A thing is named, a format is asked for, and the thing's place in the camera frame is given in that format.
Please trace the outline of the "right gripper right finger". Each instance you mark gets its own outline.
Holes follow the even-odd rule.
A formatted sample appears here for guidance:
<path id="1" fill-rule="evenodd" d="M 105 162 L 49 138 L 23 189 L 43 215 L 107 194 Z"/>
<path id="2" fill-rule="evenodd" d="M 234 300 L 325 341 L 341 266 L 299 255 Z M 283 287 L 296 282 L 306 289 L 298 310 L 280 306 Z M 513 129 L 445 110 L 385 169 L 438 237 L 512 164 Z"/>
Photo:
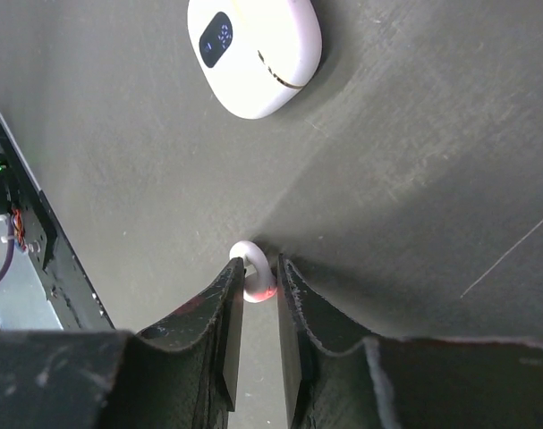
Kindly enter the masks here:
<path id="1" fill-rule="evenodd" d="M 543 341 L 383 336 L 276 274 L 291 428 L 543 428 Z"/>

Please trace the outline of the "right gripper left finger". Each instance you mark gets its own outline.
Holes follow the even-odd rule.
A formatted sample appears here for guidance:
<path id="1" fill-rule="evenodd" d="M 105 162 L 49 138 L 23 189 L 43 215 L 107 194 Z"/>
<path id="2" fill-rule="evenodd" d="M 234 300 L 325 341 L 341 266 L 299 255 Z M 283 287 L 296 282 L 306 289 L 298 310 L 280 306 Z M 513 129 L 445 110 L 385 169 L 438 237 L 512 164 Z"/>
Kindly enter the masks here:
<path id="1" fill-rule="evenodd" d="M 0 331 L 0 428 L 225 428 L 244 263 L 140 332 Z"/>

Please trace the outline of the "white clip earbud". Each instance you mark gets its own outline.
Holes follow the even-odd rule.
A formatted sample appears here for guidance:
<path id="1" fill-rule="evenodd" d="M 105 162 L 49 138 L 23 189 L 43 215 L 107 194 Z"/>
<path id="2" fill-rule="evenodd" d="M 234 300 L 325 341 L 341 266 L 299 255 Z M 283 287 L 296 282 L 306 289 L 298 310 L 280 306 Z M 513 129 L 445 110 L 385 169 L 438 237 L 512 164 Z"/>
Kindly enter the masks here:
<path id="1" fill-rule="evenodd" d="M 277 293 L 276 278 L 267 257 L 254 242 L 241 240 L 232 245 L 229 258 L 241 258 L 248 271 L 245 277 L 243 298 L 257 304 L 274 297 Z"/>

